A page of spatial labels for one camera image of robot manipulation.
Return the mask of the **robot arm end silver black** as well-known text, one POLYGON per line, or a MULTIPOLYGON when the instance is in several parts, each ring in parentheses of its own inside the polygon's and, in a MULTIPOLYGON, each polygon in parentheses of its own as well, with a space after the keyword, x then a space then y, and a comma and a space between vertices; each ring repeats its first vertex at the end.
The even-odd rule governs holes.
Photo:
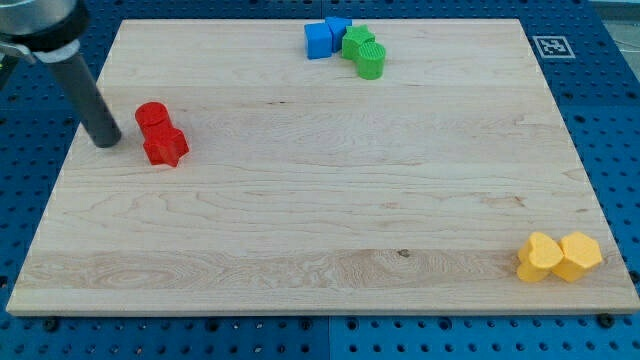
POLYGON ((83 0, 1 0, 1 59, 67 60, 89 21, 83 0))

